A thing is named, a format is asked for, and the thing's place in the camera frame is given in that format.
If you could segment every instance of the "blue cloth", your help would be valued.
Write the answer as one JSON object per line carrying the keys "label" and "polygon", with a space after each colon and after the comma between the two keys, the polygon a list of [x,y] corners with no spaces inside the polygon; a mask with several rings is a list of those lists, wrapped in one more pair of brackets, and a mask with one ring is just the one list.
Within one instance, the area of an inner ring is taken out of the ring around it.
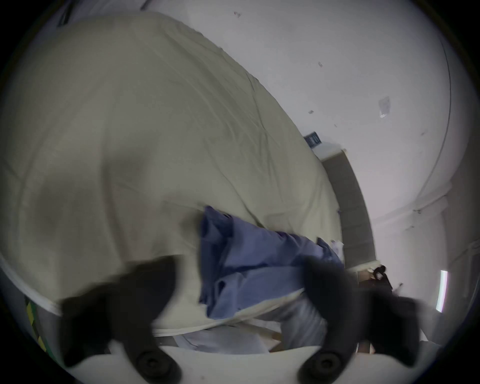
{"label": "blue cloth", "polygon": [[261,301],[303,288],[305,256],[341,261],[321,239],[259,228],[207,206],[201,224],[199,302],[207,316],[226,319]]}

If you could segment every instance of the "mattress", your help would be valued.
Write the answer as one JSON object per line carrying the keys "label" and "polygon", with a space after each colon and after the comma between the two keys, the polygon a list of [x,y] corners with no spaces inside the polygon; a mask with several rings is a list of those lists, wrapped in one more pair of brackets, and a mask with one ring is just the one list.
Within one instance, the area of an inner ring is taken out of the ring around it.
{"label": "mattress", "polygon": [[155,333],[217,324],[198,303],[205,205],[341,240],[326,172],[275,99],[221,48],[159,13],[87,19],[29,50],[2,95],[0,143],[4,265],[52,307],[176,255],[178,286]]}

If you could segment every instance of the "bed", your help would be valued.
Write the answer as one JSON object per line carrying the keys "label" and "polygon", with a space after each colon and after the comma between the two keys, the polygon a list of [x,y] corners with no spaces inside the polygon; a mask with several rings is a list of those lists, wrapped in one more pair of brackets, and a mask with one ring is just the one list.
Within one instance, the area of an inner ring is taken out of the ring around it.
{"label": "bed", "polygon": [[63,27],[22,58],[0,108],[2,269],[52,313],[132,264],[176,255],[179,284],[155,334],[218,324],[198,303],[206,205],[342,240],[327,173],[290,118],[221,48],[167,16]]}

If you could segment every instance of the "cable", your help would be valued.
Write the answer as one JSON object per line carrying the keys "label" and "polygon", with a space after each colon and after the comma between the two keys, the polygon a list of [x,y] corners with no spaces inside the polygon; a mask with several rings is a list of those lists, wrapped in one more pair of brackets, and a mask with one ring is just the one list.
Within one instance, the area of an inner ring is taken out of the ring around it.
{"label": "cable", "polygon": [[448,83],[449,83],[449,86],[450,86],[450,103],[449,103],[449,106],[448,106],[448,120],[447,120],[447,128],[445,130],[445,136],[444,136],[444,140],[442,141],[442,146],[440,147],[440,152],[438,153],[438,156],[437,156],[437,159],[435,161],[435,164],[433,165],[433,168],[430,172],[430,174],[428,175],[425,183],[423,184],[422,188],[420,189],[420,192],[419,194],[417,195],[417,198],[415,199],[415,201],[418,201],[418,199],[421,197],[423,191],[425,190],[425,188],[427,187],[428,185],[428,182],[430,181],[430,178],[432,177],[433,175],[433,172],[435,171],[435,168],[437,167],[438,165],[438,161],[440,160],[440,156],[442,154],[442,151],[444,150],[444,146],[445,146],[445,141],[447,139],[447,134],[448,134],[448,128],[450,126],[450,114],[452,112],[452,78],[450,76],[450,66],[448,65],[448,59],[447,59],[447,53],[445,51],[445,47],[444,47],[444,44],[442,43],[442,39],[440,39],[439,37],[439,40],[440,40],[440,44],[442,45],[442,49],[444,50],[444,55],[445,55],[445,61],[447,62],[447,70],[448,70]]}

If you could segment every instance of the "gray fabric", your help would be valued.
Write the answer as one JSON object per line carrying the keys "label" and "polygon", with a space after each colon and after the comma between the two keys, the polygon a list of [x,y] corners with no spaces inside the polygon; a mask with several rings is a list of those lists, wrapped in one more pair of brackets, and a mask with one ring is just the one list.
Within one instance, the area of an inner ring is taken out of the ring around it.
{"label": "gray fabric", "polygon": [[174,336],[180,348],[227,355],[268,353],[259,335],[230,325]]}
{"label": "gray fabric", "polygon": [[305,294],[257,318],[280,323],[284,349],[321,346],[327,333],[327,322]]}

